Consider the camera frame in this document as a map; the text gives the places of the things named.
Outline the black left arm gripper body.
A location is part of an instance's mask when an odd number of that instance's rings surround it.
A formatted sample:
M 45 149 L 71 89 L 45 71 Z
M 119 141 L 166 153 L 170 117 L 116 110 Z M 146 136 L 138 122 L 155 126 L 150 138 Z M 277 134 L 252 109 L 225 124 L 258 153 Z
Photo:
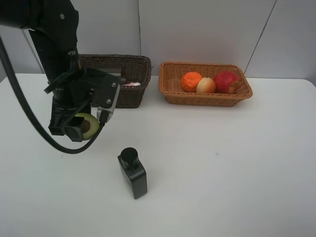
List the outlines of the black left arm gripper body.
M 80 83 L 55 89 L 50 124 L 65 127 L 76 114 L 90 114 L 91 102 L 92 89 L 87 85 Z

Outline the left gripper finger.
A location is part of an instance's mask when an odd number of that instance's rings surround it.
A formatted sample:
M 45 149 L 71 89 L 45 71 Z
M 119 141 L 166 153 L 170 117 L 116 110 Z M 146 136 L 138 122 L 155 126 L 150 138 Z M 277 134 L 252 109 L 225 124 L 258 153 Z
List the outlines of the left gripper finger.
M 83 141 L 83 132 L 81 127 L 83 121 L 83 117 L 73 117 L 70 122 L 65 125 L 65 135 L 67 135 L 72 142 Z
M 64 127 L 49 125 L 48 129 L 52 135 L 65 135 Z

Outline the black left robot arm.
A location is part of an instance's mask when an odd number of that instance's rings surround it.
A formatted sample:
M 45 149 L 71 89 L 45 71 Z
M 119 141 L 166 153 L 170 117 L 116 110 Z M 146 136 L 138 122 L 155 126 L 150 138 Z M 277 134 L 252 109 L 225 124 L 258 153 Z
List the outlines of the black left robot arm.
M 75 91 L 74 82 L 83 76 L 77 50 L 79 13 L 69 0 L 2 0 L 0 23 L 28 29 L 48 79 L 47 94 L 53 93 L 49 130 L 84 140 L 80 109 L 87 109 L 88 93 Z

